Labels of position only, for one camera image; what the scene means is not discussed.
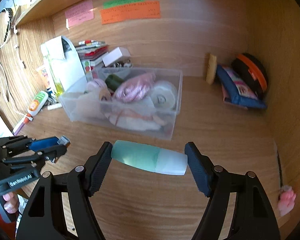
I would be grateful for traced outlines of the person's left hand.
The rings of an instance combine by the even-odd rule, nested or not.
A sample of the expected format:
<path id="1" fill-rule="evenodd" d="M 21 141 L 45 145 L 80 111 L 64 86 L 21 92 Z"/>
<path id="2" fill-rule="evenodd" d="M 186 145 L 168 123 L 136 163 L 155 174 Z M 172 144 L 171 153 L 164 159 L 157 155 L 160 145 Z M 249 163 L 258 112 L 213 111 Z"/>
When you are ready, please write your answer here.
<path id="1" fill-rule="evenodd" d="M 15 192 L 9 192 L 3 195 L 3 199 L 5 200 L 4 209 L 10 213 L 17 213 L 19 210 L 19 198 Z"/>

